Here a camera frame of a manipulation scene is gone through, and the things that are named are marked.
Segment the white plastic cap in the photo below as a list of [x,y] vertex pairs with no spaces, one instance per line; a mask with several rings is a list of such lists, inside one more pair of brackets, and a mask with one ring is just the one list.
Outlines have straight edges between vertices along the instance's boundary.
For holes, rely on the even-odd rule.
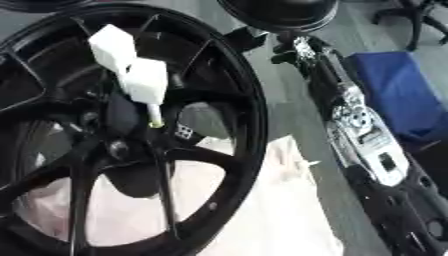
[[91,36],[89,44],[96,62],[116,74],[126,73],[137,58],[134,37],[111,24]]
[[161,105],[168,87],[167,65],[163,61],[137,58],[119,80],[135,102]]

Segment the chair leg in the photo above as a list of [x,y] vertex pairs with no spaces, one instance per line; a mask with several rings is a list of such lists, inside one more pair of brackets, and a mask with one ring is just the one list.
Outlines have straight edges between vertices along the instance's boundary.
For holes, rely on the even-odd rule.
[[409,45],[406,47],[408,51],[415,51],[417,49],[418,41],[420,40],[420,34],[422,32],[423,14],[417,14],[411,19],[412,21],[412,39]]
[[445,24],[436,20],[432,16],[426,16],[423,19],[423,22],[425,22],[426,24],[430,25],[431,27],[442,32],[444,34],[444,38],[442,40],[440,40],[440,44],[446,44],[445,40],[446,40],[446,38],[448,38],[448,27]]
[[381,19],[387,16],[409,17],[409,12],[405,9],[398,9],[398,8],[382,10],[375,13],[375,16],[373,16],[372,19],[372,23],[378,25]]

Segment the blue fabric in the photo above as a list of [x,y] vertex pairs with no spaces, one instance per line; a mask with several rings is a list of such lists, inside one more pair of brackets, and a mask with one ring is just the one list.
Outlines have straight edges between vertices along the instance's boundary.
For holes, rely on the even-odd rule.
[[409,150],[448,138],[448,113],[409,53],[349,57],[367,89],[367,102]]

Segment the motorcycle part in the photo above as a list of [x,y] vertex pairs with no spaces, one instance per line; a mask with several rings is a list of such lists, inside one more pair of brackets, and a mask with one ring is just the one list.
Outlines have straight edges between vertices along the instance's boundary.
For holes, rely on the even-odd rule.
[[[171,79],[161,106],[166,121],[163,129],[148,127],[145,106],[130,105],[123,95],[117,100],[121,103],[110,102],[110,95],[118,93],[119,85],[108,71],[96,65],[87,44],[93,32],[106,24],[133,34],[142,57],[168,64]],[[0,95],[4,96],[0,102],[0,140],[3,145],[14,145],[0,150],[0,181],[4,185],[0,189],[0,249],[5,254],[196,254],[237,211],[254,184],[267,143],[265,99],[244,57],[206,24],[146,5],[91,5],[56,14],[26,28],[2,43],[0,51]],[[226,116],[235,124],[233,156],[195,146],[185,138],[195,140],[200,136],[188,129],[182,129],[181,137],[176,135],[180,133],[180,112],[197,102],[233,114],[231,119]],[[122,108],[131,111],[132,118],[111,120],[114,109],[120,112]],[[94,121],[94,125],[83,125],[91,120],[99,124]],[[23,158],[18,156],[26,153],[20,145],[31,147],[32,143],[24,139],[17,145],[18,133],[32,133],[30,125],[45,121],[58,123],[73,138],[72,149],[51,163],[27,170],[19,161]],[[129,157],[125,155],[124,160],[110,157],[110,149],[115,151],[110,145],[117,140],[129,147]],[[170,186],[172,163],[178,160],[210,163],[225,171],[222,183],[208,201],[182,222],[177,220]],[[89,245],[84,223],[96,177],[118,173],[122,181],[131,168],[140,168],[138,177],[146,186],[157,184],[167,230],[132,244]],[[72,187],[76,188],[72,190],[69,242],[40,233],[13,211],[16,199],[24,193],[63,177],[71,177]]]
[[269,32],[309,32],[328,24],[336,15],[338,0],[218,0],[243,23]]
[[280,39],[274,60],[294,64],[308,79],[336,158],[393,255],[446,255],[446,200],[365,105],[361,83],[340,54],[315,37]]
[[80,7],[93,0],[0,0],[0,9],[18,12],[48,13]]

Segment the white sheet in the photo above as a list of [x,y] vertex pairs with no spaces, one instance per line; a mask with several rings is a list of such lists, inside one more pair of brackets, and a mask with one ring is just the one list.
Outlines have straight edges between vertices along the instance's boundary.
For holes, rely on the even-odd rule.
[[[201,145],[232,152],[227,140]],[[309,164],[292,137],[268,145],[260,176],[242,207],[200,255],[343,255],[316,194]],[[211,195],[223,177],[218,167],[179,162],[172,182],[179,217],[184,219]],[[66,240],[70,182],[59,180],[34,191],[20,212],[34,226]],[[108,246],[138,241],[165,229],[158,196],[134,199],[102,176],[95,184],[87,220],[89,242]]]

